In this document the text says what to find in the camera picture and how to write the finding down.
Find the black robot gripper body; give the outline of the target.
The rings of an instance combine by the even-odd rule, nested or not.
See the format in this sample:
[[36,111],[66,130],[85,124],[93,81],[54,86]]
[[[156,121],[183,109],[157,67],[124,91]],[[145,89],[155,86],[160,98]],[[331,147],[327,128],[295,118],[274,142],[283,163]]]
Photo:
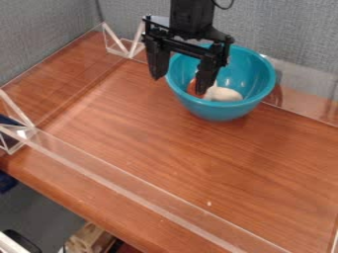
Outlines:
[[227,64],[233,38],[213,28],[215,9],[228,10],[215,0],[169,0],[168,16],[145,15],[145,38],[163,42],[169,53],[179,52],[195,58],[211,56],[217,65]]

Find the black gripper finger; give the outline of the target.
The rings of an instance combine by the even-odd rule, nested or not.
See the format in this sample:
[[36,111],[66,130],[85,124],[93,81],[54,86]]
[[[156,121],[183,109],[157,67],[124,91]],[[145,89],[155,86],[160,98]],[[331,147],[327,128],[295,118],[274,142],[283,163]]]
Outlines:
[[201,96],[213,85],[219,66],[213,57],[204,56],[197,64],[195,73],[195,94]]
[[159,80],[168,72],[169,50],[161,41],[145,38],[147,60],[152,78]]

